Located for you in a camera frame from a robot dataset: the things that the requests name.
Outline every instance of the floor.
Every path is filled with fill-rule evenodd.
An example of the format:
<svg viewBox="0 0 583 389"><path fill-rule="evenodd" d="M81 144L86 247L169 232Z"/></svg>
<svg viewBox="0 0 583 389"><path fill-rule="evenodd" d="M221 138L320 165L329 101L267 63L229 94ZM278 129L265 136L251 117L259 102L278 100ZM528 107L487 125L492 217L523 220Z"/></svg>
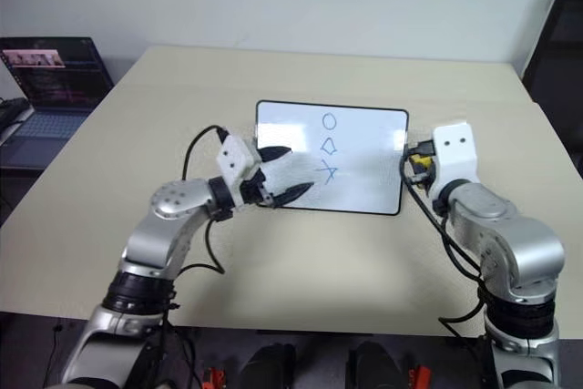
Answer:
<svg viewBox="0 0 583 389"><path fill-rule="evenodd" d="M69 352L85 325L79 320L60 320L63 331L56 336L56 351L48 384L57 383ZM0 388L38 389L43 385L53 346L57 318L0 313ZM401 363L413 356L433 372L432 389L477 389L476 364L450 338L398 335L352 335L339 333L275 333L253 330L189 329L196 339L197 369L216 366L228 376L228 387L237 387L242 366L262 346L291 343L298 355L294 389L344 388L344 365L348 351L369 340L382 344ZM169 337L168 354L161 375L178 388L186 388L188 366L175 336ZM583 387L580 364L583 341L561 341L563 387Z"/></svg>

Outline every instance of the blue marker drawing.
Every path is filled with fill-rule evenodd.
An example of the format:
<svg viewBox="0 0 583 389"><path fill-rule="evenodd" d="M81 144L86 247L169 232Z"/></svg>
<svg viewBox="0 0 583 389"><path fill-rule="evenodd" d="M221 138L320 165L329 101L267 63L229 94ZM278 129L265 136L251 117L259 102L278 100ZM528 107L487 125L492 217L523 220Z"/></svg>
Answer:
<svg viewBox="0 0 583 389"><path fill-rule="evenodd" d="M334 179L334 173L336 172L336 170L338 170L338 168L331 168L330 166L328 166L328 163L326 162L325 159L322 160L322 163L324 163L324 166L326 166L326 167L324 169L316 169L316 170L318 170L318 171L328 170L330 172L330 175L328 175L328 179L325 182L325 184L328 184L331 179Z"/></svg>
<svg viewBox="0 0 583 389"><path fill-rule="evenodd" d="M323 150L324 152L326 152L328 155L332 155L334 152L338 152L338 149L336 148L336 146L334 145L334 140L332 140L332 138L328 137L323 143L322 146L320 147L320 150Z"/></svg>
<svg viewBox="0 0 583 389"><path fill-rule="evenodd" d="M322 124L329 131L332 131L334 128L336 128L337 122L336 122L336 118L334 117L334 114L332 114L332 113L324 114L322 116Z"/></svg>

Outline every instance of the table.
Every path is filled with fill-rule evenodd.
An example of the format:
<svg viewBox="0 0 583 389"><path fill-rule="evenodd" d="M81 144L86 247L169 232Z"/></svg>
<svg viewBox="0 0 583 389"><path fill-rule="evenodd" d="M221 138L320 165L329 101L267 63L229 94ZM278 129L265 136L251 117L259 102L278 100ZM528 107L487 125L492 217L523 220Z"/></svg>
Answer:
<svg viewBox="0 0 583 389"><path fill-rule="evenodd" d="M191 138L210 123L251 136L261 99L406 108L412 141L467 119L481 180L563 241L557 319L562 337L583 337L583 182L511 66L186 47L151 48L0 230L1 310L87 318ZM205 139L190 175L217 175L217 150ZM207 260L201 237L188 262ZM437 316L476 302L407 194L396 217L248 208L211 239L227 274L180 277L174 323L434 335Z"/></svg>

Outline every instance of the laptop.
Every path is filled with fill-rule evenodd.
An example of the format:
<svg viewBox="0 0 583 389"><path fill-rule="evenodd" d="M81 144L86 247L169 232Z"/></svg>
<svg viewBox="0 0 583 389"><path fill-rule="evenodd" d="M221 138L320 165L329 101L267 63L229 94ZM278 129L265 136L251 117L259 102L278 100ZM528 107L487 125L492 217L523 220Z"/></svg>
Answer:
<svg viewBox="0 0 583 389"><path fill-rule="evenodd" d="M0 58L35 112L0 146L0 168L45 169L113 82L88 37L0 37Z"/></svg>

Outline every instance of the laptop screen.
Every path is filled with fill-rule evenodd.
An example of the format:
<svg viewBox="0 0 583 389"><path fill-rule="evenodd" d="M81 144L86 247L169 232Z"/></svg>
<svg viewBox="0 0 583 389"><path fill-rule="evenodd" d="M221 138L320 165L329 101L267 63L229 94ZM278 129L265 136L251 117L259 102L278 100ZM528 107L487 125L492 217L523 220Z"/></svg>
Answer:
<svg viewBox="0 0 583 389"><path fill-rule="evenodd" d="M4 37L0 57L37 108L91 109L113 87L88 37Z"/></svg>

